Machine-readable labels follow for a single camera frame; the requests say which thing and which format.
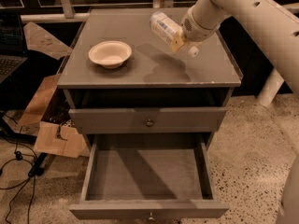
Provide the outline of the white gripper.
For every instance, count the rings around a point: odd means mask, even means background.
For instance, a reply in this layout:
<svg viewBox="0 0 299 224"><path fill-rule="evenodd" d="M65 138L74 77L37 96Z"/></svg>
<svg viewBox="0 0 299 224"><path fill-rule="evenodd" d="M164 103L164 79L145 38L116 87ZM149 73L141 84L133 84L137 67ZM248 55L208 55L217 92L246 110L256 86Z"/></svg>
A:
<svg viewBox="0 0 299 224"><path fill-rule="evenodd" d="M210 38L221 25L221 11L219 9L206 9L191 7L181 20L183 34L175 33L170 43L170 49L177 53L182 49L186 40L202 42Z"/></svg>

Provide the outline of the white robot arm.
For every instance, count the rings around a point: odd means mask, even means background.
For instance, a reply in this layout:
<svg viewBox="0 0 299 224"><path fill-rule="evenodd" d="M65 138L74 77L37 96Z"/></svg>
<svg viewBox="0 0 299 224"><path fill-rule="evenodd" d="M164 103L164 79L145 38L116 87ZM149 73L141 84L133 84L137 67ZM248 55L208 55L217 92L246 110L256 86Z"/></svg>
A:
<svg viewBox="0 0 299 224"><path fill-rule="evenodd" d="M178 26L183 44L212 36L234 17L293 93L299 93L299 20L273 0L197 0Z"/></svg>

